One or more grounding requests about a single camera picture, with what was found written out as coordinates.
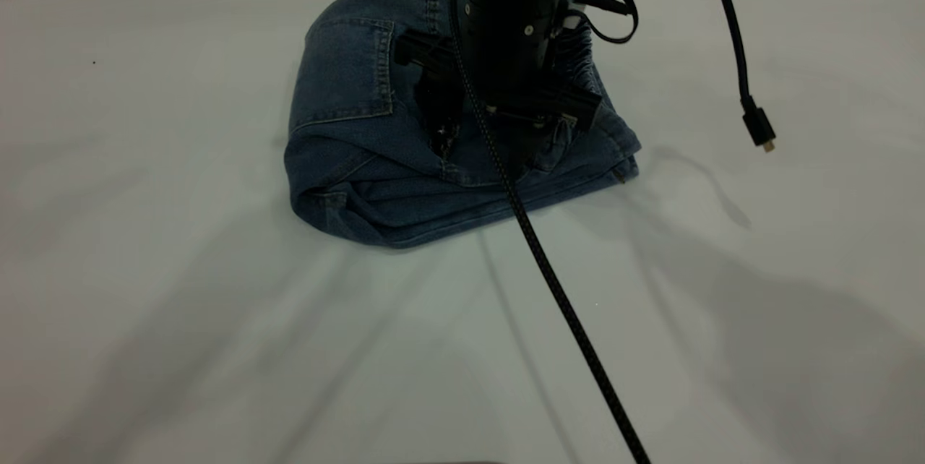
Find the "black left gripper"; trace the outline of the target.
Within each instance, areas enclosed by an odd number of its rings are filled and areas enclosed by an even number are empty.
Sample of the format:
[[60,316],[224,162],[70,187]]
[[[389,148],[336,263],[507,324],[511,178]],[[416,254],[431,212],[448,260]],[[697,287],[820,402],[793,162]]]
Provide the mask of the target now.
[[509,130],[509,173],[551,174],[572,140],[602,113],[602,97],[561,72],[557,41],[562,12],[523,19],[506,7],[449,0],[449,29],[406,30],[395,62],[418,66],[416,104],[430,149],[448,158],[463,112],[481,109]]

